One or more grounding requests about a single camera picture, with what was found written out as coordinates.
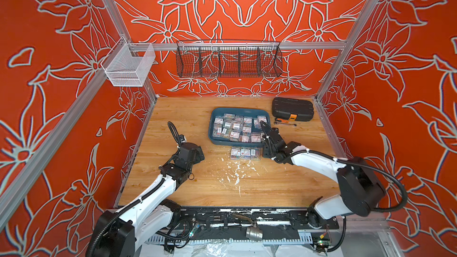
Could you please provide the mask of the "clear paper clip box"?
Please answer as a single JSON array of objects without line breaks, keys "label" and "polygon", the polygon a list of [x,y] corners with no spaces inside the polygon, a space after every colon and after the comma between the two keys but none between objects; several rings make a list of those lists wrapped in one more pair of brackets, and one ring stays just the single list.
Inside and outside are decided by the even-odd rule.
[{"label": "clear paper clip box", "polygon": [[251,159],[251,149],[250,148],[241,148],[240,154],[241,154],[241,159],[244,159],[244,160]]},{"label": "clear paper clip box", "polygon": [[237,147],[232,147],[230,151],[230,159],[238,160],[241,159],[241,149]]},{"label": "clear paper clip box", "polygon": [[250,150],[250,160],[259,161],[262,158],[262,152],[259,148],[252,148]]}]

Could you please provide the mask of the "blue plastic storage tray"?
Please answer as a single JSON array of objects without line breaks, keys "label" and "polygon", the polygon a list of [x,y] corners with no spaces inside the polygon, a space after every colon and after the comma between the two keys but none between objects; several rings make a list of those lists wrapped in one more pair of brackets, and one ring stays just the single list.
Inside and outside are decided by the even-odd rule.
[{"label": "blue plastic storage tray", "polygon": [[261,148],[261,123],[271,125],[269,114],[253,108],[216,108],[211,113],[208,137],[214,145]]}]

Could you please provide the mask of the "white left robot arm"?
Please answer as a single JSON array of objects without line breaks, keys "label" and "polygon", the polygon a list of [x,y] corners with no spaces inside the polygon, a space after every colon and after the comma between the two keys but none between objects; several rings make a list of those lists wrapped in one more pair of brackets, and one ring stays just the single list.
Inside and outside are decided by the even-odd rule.
[{"label": "white left robot arm", "polygon": [[85,253],[87,257],[133,257],[155,234],[177,242],[190,239],[194,224],[180,217],[181,207],[169,196],[190,179],[194,165],[205,157],[202,148],[187,142],[171,121],[167,126],[177,151],[159,167],[158,177],[139,196],[99,217]]}]

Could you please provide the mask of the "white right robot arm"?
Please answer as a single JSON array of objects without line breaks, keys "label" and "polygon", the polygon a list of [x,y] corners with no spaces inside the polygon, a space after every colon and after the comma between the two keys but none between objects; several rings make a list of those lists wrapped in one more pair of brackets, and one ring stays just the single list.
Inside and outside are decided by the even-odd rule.
[{"label": "white right robot arm", "polygon": [[[340,193],[328,198],[317,198],[307,208],[308,225],[319,229],[324,222],[336,216],[357,215],[367,217],[372,212],[391,213],[404,208],[408,203],[408,192],[392,174],[368,165],[364,159],[338,158],[314,151],[296,142],[286,143],[278,128],[261,122],[264,156],[278,164],[290,164],[307,168],[324,175],[338,184]],[[387,208],[378,206],[387,196],[387,190],[378,179],[380,174],[390,180],[401,193],[400,201]]]}]

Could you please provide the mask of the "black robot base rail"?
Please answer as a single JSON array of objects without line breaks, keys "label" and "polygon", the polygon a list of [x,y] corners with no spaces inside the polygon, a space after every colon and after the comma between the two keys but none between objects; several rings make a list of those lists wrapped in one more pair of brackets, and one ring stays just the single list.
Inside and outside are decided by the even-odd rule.
[{"label": "black robot base rail", "polygon": [[182,207],[181,218],[194,225],[181,224],[170,235],[190,233],[180,241],[166,241],[155,234],[146,240],[150,245],[203,245],[207,243],[256,243],[246,237],[246,228],[256,226],[263,231],[263,245],[312,245],[314,242],[338,241],[333,236],[341,227],[336,218],[324,222],[318,229],[308,224],[306,208],[265,207]]}]

